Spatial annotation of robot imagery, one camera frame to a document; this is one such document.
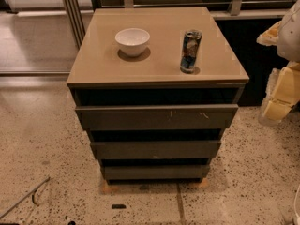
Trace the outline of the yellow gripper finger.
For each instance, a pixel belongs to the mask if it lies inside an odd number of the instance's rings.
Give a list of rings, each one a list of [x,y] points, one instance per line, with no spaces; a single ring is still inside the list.
[[[276,22],[262,34],[260,34],[256,42],[263,46],[277,46],[278,45],[278,34],[281,22]]]
[[[289,62],[283,69],[273,68],[262,101],[262,118],[281,121],[300,101],[300,63]]]

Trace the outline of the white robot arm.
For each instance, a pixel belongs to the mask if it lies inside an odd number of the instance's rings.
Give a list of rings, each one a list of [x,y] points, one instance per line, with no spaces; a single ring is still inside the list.
[[[272,69],[262,100],[259,121],[265,126],[275,126],[300,101],[300,0],[280,22],[260,34],[257,42],[276,46],[277,55],[288,61],[282,70]]]

